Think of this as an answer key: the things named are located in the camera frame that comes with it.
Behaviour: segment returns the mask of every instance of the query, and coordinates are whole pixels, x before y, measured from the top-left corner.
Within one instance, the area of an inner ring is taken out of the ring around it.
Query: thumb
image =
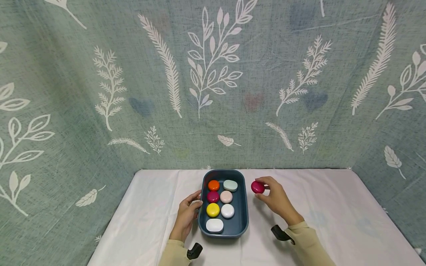
[[[192,211],[195,211],[196,209],[198,209],[199,207],[201,207],[201,205],[203,205],[203,201],[197,201],[193,204],[191,204],[191,206],[189,206],[188,208],[191,209]]]
[[[256,193],[254,196],[256,198],[260,199],[261,201],[263,201],[264,203],[266,203],[268,201],[268,197],[263,195],[263,194]]]

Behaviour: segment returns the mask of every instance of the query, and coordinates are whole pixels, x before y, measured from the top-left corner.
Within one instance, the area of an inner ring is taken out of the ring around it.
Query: orange round container
[[[217,180],[211,180],[207,186],[211,191],[218,191],[220,188],[220,184]]]

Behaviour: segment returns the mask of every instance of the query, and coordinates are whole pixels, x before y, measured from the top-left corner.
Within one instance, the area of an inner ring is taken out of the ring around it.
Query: yellow round container
[[[219,205],[217,205],[216,203],[210,203],[207,206],[206,213],[210,218],[218,216],[220,213]]]

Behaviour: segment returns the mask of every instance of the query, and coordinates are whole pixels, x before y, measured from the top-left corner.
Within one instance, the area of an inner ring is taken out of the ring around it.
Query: hand
[[[202,200],[191,204],[194,200],[200,199],[200,193],[201,190],[198,190],[179,204],[178,216],[176,217],[175,225],[170,233],[169,239],[179,240],[185,243],[191,231],[193,221],[198,218],[196,210],[203,204]]]
[[[286,223],[296,225],[303,222],[305,219],[295,210],[290,200],[287,197],[282,185],[270,176],[256,178],[257,182],[266,184],[265,189],[269,189],[269,195],[255,194],[256,198],[263,201],[271,211],[281,216]]]

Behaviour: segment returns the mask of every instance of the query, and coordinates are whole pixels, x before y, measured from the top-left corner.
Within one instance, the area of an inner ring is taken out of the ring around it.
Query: left hand
[[[187,236],[192,228],[192,223],[198,218],[196,210],[203,204],[202,200],[194,202],[194,200],[200,199],[201,190],[189,195],[179,204],[178,216],[176,217],[175,226],[170,233],[170,240],[179,240],[185,243]]]

